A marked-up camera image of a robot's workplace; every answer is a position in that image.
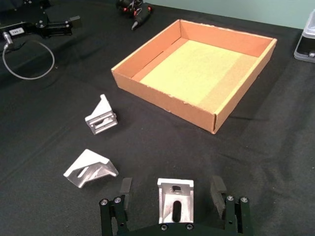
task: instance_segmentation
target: metal angle bracket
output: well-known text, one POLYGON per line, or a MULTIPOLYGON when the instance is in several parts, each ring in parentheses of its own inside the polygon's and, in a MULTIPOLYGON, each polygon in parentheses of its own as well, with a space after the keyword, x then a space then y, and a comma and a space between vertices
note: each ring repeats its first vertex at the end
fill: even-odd
POLYGON ((85 149, 63 176, 82 188, 85 183, 108 175, 114 177, 118 175, 112 162, 106 157, 85 149))
POLYGON ((193 180, 159 178, 159 224, 193 223, 193 180))
POLYGON ((116 114, 113 113, 105 95, 100 96, 100 102, 91 115, 85 117, 85 121, 94 134, 98 134, 118 124, 116 114))

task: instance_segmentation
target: plastic container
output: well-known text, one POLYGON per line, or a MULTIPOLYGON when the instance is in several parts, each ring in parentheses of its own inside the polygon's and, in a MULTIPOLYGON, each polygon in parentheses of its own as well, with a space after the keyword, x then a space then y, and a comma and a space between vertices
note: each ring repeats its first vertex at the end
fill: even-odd
POLYGON ((315 10, 310 14, 294 51, 294 57, 298 60, 315 63, 315 10))

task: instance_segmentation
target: black fabric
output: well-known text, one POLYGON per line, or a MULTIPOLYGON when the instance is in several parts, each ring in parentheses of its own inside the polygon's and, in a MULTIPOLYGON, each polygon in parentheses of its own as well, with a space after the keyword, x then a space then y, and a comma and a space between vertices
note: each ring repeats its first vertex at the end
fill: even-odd
MULTIPOLYGON (((251 200, 257 236, 315 232, 315 64, 293 58, 291 29, 166 7, 132 32, 114 5, 70 2, 52 19, 80 15, 73 36, 43 40, 56 54, 45 78, 23 81, 0 64, 0 235, 100 235, 98 202, 133 177, 130 229, 158 222, 157 179, 193 179, 195 222, 221 225, 210 198, 220 175, 236 197, 251 200), (275 37, 274 54, 216 135, 119 88, 110 69, 177 19, 275 37), (85 124, 104 93, 119 124, 94 136, 85 124), (78 189, 63 173, 84 149, 111 159, 120 174, 78 189)), ((8 55, 18 72, 48 68, 25 45, 8 55)))

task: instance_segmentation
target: hex bolt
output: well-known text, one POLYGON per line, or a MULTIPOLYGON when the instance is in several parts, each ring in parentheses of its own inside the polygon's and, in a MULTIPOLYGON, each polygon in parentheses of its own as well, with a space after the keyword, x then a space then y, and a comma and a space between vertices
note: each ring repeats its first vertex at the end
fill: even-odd
POLYGON ((244 202, 244 203, 248 203, 248 198, 242 197, 242 198, 241 198, 241 201, 244 202))
POLYGON ((192 224, 186 224, 186 229, 192 230, 193 229, 193 225, 192 224))
POLYGON ((234 198, 231 195, 227 196, 226 199, 228 199, 229 201, 233 201, 234 200, 234 198))
POLYGON ((120 197, 115 198, 114 202, 115 203, 120 203, 122 201, 122 199, 120 197))
POLYGON ((106 205, 107 203, 108 203, 108 200, 107 200, 107 199, 103 199, 103 200, 100 202, 100 204, 101 204, 102 206, 106 205))
POLYGON ((167 230, 167 229, 168 229, 168 226, 167 226, 167 225, 165 225, 165 224, 162 224, 162 225, 161 225, 161 230, 165 231, 165 230, 167 230))

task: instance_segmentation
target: gray cable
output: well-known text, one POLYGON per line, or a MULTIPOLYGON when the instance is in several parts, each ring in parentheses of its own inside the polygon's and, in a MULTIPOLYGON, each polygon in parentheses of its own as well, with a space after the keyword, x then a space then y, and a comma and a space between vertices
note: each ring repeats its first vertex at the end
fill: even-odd
POLYGON ((44 77, 45 75, 47 75, 53 68, 54 68, 54 65, 55 65, 55 56, 53 54, 53 52, 43 43, 41 42, 38 42, 36 40, 30 40, 29 42, 34 42, 34 43, 37 43, 41 46, 43 46, 44 48, 47 49, 47 51, 51 54, 51 57, 53 58, 53 63, 51 64, 51 67, 42 75, 40 76, 37 76, 37 77, 33 77, 33 78, 27 78, 27 77, 23 77, 23 76, 20 76, 16 73, 14 73, 10 68, 9 66, 7 65, 6 63, 6 60, 5 60, 5 53, 6 53, 6 50, 8 49, 8 47, 4 47, 3 49, 3 52, 2 52, 2 60, 3 60, 3 63, 4 63, 4 66, 6 67, 6 69, 14 76, 18 77, 19 79, 22 79, 22 80, 37 80, 37 79, 40 79, 42 77, 44 77))

